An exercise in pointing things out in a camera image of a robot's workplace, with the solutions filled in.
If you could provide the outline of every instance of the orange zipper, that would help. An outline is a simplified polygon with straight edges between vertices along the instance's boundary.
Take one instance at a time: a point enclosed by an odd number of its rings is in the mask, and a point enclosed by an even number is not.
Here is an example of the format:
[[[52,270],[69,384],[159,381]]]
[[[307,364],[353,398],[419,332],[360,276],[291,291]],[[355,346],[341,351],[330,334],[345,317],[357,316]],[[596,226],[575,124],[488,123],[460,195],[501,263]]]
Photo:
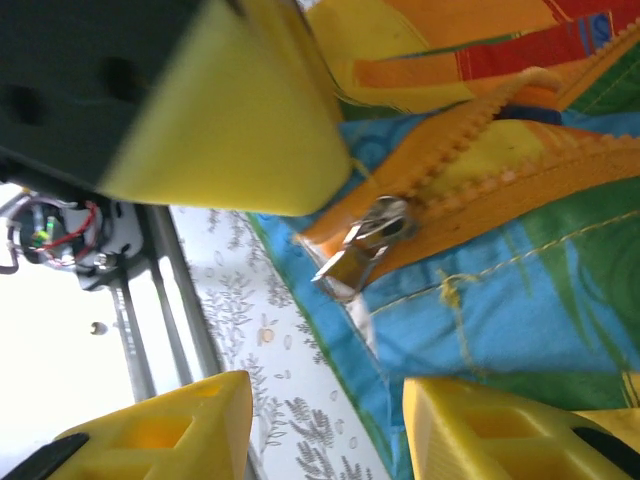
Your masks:
[[[599,74],[637,42],[638,24],[628,28],[572,75],[558,98],[571,103],[589,84],[583,78]],[[373,174],[377,185],[364,184],[335,205],[302,234],[328,257],[344,252],[344,239],[380,194],[408,201],[419,228],[410,239],[389,249],[367,273],[368,284],[395,269],[460,245],[518,216],[581,190],[640,176],[640,139],[615,139],[580,131],[573,144],[567,136],[547,150],[524,158],[517,167],[475,179],[445,195],[429,188],[493,123],[495,115],[527,87],[554,90],[554,76],[529,69],[490,94],[425,120],[411,132]],[[451,126],[456,125],[454,133]],[[569,131],[554,127],[553,132]]]

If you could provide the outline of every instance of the floral pattern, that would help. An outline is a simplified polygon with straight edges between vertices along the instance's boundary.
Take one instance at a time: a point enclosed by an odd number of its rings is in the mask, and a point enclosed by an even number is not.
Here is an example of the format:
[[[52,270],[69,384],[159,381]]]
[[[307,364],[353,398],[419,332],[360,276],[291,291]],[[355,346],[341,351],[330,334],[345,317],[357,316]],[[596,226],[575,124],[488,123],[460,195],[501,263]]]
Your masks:
[[[221,360],[226,369],[249,372],[251,448],[260,479],[388,479],[248,218],[171,211]]]

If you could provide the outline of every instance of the wire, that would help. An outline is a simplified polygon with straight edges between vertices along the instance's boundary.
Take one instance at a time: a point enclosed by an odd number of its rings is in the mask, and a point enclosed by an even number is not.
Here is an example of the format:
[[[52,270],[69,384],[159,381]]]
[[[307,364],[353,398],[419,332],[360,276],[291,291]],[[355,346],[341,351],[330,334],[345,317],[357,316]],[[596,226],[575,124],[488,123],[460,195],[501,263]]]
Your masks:
[[[55,242],[52,242],[47,245],[43,245],[40,248],[37,248],[36,252],[44,252],[47,250],[51,250],[52,248],[59,247],[60,245],[64,245],[65,243],[69,243],[72,240],[76,239],[77,237],[83,235],[87,231],[87,229],[93,224],[93,221],[96,218],[96,212],[98,210],[98,207],[93,202],[87,202],[86,205],[87,207],[89,207],[89,215],[87,215],[87,218],[77,230],[69,233],[68,235],[65,235],[64,237],[56,240]]]
[[[7,224],[8,224],[8,228],[7,228],[7,241],[8,241],[8,248],[9,248],[9,254],[11,255],[11,262],[12,265],[11,266],[0,266],[0,274],[2,275],[12,275],[14,273],[16,273],[19,269],[19,264],[18,264],[18,252],[20,251],[20,248],[18,247],[18,245],[16,245],[14,239],[15,239],[15,233],[16,233],[16,228],[18,229],[18,231],[20,230],[21,225],[19,224],[19,222],[17,222],[17,218],[28,208],[33,207],[34,205],[52,205],[54,207],[57,207],[59,209],[62,208],[68,208],[70,205],[69,204],[65,204],[63,202],[60,202],[58,200],[54,200],[52,198],[47,198],[47,197],[43,197],[40,195],[28,195],[25,194],[25,196],[27,197],[27,200],[20,203],[11,213],[11,215],[7,218]],[[58,247],[60,245],[63,245],[65,243],[70,243],[71,241],[75,240],[77,237],[83,235],[88,229],[89,227],[92,226],[92,224],[95,222],[96,219],[96,214],[97,214],[97,206],[95,203],[93,202],[86,202],[85,204],[87,206],[87,208],[89,208],[89,215],[87,215],[87,218],[85,219],[85,221],[82,223],[82,225],[76,229],[75,231],[71,232],[68,235],[65,235],[64,237],[60,238],[59,240],[56,240],[55,242],[52,242],[48,245],[43,245],[42,247],[33,249],[34,251],[38,252],[38,253],[44,253],[48,260],[49,263],[51,263],[53,266],[55,267],[69,267],[74,265],[76,262],[72,261],[72,262],[61,262],[59,259],[57,259],[53,253],[50,251],[51,249]],[[98,241],[98,238],[100,236],[100,229],[96,229],[93,235],[93,238],[91,240],[91,243],[89,245],[87,245],[85,248],[83,248],[77,255],[75,255],[76,259],[81,259],[84,258],[89,252],[91,252],[92,249],[95,248],[95,245]]]

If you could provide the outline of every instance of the zipper pull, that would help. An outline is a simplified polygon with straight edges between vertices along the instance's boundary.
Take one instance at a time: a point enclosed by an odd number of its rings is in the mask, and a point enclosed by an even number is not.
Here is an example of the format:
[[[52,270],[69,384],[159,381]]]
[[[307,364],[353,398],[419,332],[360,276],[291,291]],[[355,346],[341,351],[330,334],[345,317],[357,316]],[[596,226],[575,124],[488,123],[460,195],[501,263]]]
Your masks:
[[[406,200],[379,197],[351,226],[340,251],[318,270],[312,283],[337,301],[352,301],[389,250],[411,238],[417,228]]]

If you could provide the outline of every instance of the zipper teeth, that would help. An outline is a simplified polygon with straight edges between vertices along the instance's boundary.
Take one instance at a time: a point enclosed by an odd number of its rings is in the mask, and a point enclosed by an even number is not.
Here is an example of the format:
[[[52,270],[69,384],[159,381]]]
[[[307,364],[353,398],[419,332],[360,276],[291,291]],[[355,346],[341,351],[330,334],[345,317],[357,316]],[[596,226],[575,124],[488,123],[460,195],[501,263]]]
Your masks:
[[[633,23],[627,25],[627,28],[622,30],[618,35],[615,35],[611,40],[604,44],[600,49],[591,55],[585,65],[577,68],[568,75],[568,79],[564,82],[564,87],[558,92],[558,99],[567,95],[573,87],[587,74],[590,70],[594,69],[596,65],[602,62],[613,50],[618,48],[620,44],[624,43],[628,37],[635,35],[640,27],[640,17],[636,18]]]
[[[531,84],[548,83],[549,72],[538,67],[532,67],[520,73],[511,82],[496,88],[486,97],[478,99],[474,111],[467,114],[455,131],[450,133],[448,138],[438,146],[437,151],[434,152],[437,160],[426,167],[414,169],[401,179],[393,190],[401,192],[404,198],[420,204],[421,201],[416,198],[420,191],[437,178],[448,164],[454,162],[461,153],[469,148],[470,144],[489,127],[500,110],[523,87]]]
[[[550,172],[560,164],[573,163],[585,158],[604,155],[615,150],[638,150],[640,139],[629,135],[614,138],[604,135],[599,139],[582,139],[578,146],[562,151],[544,152],[538,157],[527,158],[517,169],[503,169],[499,175],[485,176],[476,182],[468,182],[454,192],[434,197],[424,205],[420,214],[433,220],[463,209],[474,200],[490,195],[499,188],[517,183],[527,177]]]

